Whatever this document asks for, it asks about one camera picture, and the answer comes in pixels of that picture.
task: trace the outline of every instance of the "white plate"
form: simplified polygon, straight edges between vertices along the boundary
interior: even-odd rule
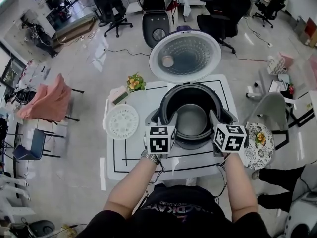
[[[139,125],[139,115],[134,107],[128,104],[116,105],[106,116],[106,132],[115,140],[131,137]]]
[[[264,168],[271,160],[274,153],[274,140],[272,132],[261,123],[252,123],[248,127],[249,145],[244,149],[245,166],[257,170]],[[261,145],[255,142],[256,135],[262,132],[266,137],[266,143]]]

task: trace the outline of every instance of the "small white box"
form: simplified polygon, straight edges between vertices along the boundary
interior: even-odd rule
[[[146,126],[145,134],[149,154],[170,154],[175,143],[175,126]]]
[[[238,153],[244,149],[246,138],[243,126],[218,124],[213,142],[223,153]]]

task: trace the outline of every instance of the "black chair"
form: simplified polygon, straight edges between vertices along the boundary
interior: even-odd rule
[[[107,36],[107,32],[111,31],[113,28],[116,29],[116,37],[119,37],[118,28],[122,25],[130,25],[133,27],[131,23],[128,23],[127,19],[124,17],[126,13],[126,8],[124,7],[121,0],[95,0],[96,5],[102,11],[102,16],[105,17],[103,22],[107,22],[107,18],[111,19],[110,27],[107,31],[105,31],[104,36]],[[118,14],[114,15],[113,9],[118,11]]]
[[[247,13],[250,0],[201,0],[210,15],[197,16],[200,30],[213,36],[220,44],[229,47],[232,53],[235,49],[224,41],[226,37],[238,34],[238,22]]]
[[[284,0],[272,0],[268,6],[265,6],[263,3],[256,3],[255,5],[261,14],[256,12],[252,18],[261,18],[263,20],[263,27],[265,27],[265,22],[267,22],[271,25],[271,28],[273,28],[274,26],[269,20],[276,19],[277,13],[285,7],[284,3]]]
[[[49,150],[44,149],[46,136],[64,138],[63,136],[55,135],[54,132],[35,129],[32,139],[31,150],[27,150],[22,145],[18,145],[13,151],[14,157],[18,160],[39,160],[41,159],[42,155],[60,158],[60,156],[57,155],[43,153],[50,152]]]

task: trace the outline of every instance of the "wristwatch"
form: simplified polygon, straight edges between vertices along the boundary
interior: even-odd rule
[[[147,150],[144,150],[141,153],[141,158],[148,158],[149,160],[153,161],[155,164],[160,164],[159,156],[156,154],[148,154]]]

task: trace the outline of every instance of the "black t-shirt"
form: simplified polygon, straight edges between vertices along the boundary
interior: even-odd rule
[[[159,187],[125,220],[113,211],[98,213],[78,236],[87,237],[243,237],[269,238],[258,213],[229,221],[213,196],[201,187]]]

